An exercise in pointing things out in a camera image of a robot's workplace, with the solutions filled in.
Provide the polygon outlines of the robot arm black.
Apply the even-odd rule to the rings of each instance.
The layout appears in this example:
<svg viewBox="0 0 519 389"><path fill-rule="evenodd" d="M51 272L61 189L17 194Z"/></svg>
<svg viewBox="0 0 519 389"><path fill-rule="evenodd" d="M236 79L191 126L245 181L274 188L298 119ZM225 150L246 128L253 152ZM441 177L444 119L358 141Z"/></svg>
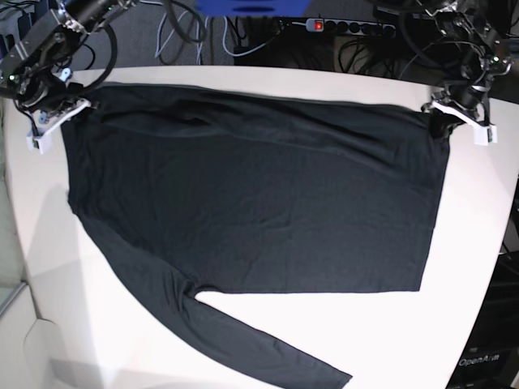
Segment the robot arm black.
<svg viewBox="0 0 519 389"><path fill-rule="evenodd" d="M450 77L431 91L421 110L431 115L431 135L445 139L458 126L472 128L474 143L498 142L497 126L491 122L490 91L496 78L513 66L506 40L487 19L486 1L373 1L376 8L397 13L403 41L414 53L400 76L422 59ZM440 36L423 47L411 36L406 20L427 15Z"/></svg>
<svg viewBox="0 0 519 389"><path fill-rule="evenodd" d="M111 22L135 1L57 1L1 57L1 96L12 100L31 128L28 148L40 153L52 146L52 134L64 122L94 108L87 95L115 68L118 42ZM68 62L96 32L105 32L110 58L88 85L75 83Z"/></svg>

